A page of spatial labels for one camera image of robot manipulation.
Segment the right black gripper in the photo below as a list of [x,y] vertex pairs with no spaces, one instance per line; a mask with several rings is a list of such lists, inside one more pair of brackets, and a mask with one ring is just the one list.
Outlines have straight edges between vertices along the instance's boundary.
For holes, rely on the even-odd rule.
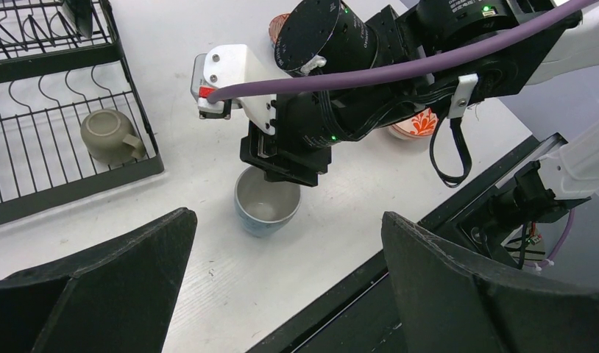
[[254,123],[241,139],[242,162],[264,171],[269,182],[316,187],[332,163],[331,146],[339,135],[326,127],[317,93],[280,94],[272,99],[275,133],[267,135]]

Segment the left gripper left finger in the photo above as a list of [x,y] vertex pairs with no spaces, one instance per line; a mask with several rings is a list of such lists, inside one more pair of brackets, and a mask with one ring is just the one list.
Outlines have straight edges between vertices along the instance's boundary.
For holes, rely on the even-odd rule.
[[0,352],[161,352],[196,226],[181,207],[0,279]]

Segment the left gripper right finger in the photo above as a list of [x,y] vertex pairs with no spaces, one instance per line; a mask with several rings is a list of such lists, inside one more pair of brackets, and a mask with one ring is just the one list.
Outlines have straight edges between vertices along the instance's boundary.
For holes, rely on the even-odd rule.
[[521,271],[401,215],[381,239],[409,352],[599,352],[599,290]]

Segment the white and blue cup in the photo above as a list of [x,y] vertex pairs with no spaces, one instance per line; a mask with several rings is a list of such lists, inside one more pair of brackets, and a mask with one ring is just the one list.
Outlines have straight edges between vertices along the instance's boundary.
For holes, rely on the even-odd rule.
[[268,182],[264,171],[250,166],[237,178],[234,206],[250,235],[263,238],[283,228],[297,213],[301,187],[290,182]]

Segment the olive green ceramic mug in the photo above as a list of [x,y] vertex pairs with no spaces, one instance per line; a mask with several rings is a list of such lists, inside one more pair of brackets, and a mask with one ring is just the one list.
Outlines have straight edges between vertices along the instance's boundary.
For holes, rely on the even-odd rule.
[[89,155],[105,165],[122,165],[146,155],[135,127],[118,110],[93,111],[81,123],[80,134]]

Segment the black round plate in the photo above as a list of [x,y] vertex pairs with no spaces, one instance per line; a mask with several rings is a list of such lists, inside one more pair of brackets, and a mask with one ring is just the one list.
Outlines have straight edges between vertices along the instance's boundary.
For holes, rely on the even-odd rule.
[[84,38],[93,35],[93,3],[91,0],[63,0],[62,10]]

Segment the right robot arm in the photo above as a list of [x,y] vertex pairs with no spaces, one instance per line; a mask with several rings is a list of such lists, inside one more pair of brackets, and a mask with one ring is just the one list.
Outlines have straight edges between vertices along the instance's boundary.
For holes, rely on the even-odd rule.
[[464,110],[599,66],[599,1],[420,1],[368,21],[344,1],[301,1],[273,57],[291,80],[258,85],[274,119],[240,147],[268,181],[314,187],[336,144],[430,109],[450,124],[462,170],[436,173],[456,188],[472,170]]

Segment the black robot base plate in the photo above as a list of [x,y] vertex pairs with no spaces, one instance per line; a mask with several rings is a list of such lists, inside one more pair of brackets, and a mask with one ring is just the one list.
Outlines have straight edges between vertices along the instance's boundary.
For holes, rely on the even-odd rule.
[[599,352],[599,290],[487,254],[461,222],[528,161],[560,147],[527,138],[415,224],[383,215],[383,250],[256,343],[254,352]]

